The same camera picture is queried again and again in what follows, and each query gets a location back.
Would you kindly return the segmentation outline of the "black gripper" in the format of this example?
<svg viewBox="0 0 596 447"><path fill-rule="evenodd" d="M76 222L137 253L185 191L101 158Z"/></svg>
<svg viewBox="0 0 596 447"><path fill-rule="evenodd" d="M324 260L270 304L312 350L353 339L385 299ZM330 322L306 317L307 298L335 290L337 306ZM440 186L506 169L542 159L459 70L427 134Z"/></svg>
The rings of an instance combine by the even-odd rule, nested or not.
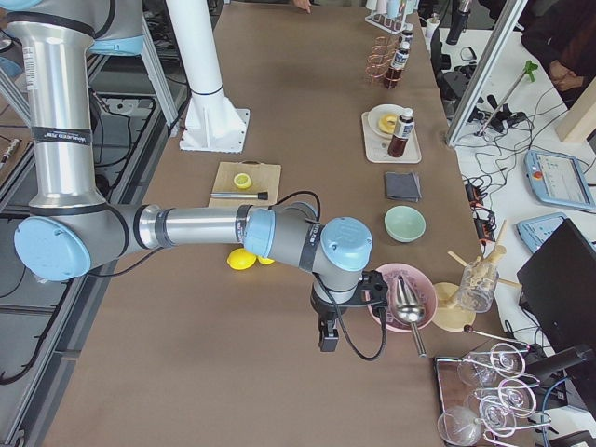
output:
<svg viewBox="0 0 596 447"><path fill-rule="evenodd" d="M350 308L369 307L380 319L381 343L378 352L386 347L386 314L388 309L388 286L382 274L376 270L364 271L356 287L347 293L347 299L339 303L338 291L332 291L322 281L319 274L313 274L315 282L311 291L310 303L318 313L318 348L321 352L334 352L339 342L341 329L348 345L359 352L352 342L343 314Z"/></svg>

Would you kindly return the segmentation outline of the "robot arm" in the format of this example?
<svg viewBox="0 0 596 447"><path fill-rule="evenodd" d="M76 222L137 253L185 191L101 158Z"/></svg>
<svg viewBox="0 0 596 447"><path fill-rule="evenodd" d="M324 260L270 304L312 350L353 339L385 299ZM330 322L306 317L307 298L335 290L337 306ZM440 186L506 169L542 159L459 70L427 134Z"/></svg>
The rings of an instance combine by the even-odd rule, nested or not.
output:
<svg viewBox="0 0 596 447"><path fill-rule="evenodd" d="M373 237L357 219L321 223L304 202L265 208L163 209L112 205L95 183L87 55L138 55L144 47L138 1L5 1L9 33L22 46L38 192L17 228L21 261L52 281L82 276L142 250L240 243L249 252L313 274L319 347L346 335L343 314L387 311L387 286L367 269Z"/></svg>

